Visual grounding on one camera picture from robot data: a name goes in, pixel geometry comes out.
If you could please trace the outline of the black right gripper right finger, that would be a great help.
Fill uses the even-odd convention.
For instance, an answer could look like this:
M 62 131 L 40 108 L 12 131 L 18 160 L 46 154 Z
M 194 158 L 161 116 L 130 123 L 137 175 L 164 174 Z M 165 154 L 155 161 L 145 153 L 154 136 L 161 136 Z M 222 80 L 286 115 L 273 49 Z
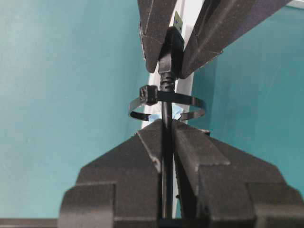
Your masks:
M 280 170 L 172 122 L 181 215 L 205 228 L 301 228 L 304 201 Z

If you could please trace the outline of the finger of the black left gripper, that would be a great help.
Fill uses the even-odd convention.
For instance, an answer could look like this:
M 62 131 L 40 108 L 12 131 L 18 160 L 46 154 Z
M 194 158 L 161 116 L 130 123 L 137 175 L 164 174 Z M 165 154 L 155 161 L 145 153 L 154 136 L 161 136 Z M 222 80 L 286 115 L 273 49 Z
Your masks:
M 187 78 L 288 3 L 287 0 L 204 1 L 184 51 L 180 77 Z
M 139 33 L 146 69 L 153 73 L 165 42 L 176 1 L 139 0 L 137 4 L 140 13 Z

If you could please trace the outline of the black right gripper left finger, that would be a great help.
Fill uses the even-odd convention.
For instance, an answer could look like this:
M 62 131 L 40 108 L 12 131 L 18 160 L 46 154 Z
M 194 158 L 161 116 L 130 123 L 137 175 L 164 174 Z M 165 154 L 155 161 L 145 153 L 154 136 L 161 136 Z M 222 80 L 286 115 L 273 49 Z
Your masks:
M 60 228 L 156 228 L 160 217 L 162 121 L 84 166 L 65 192 Z

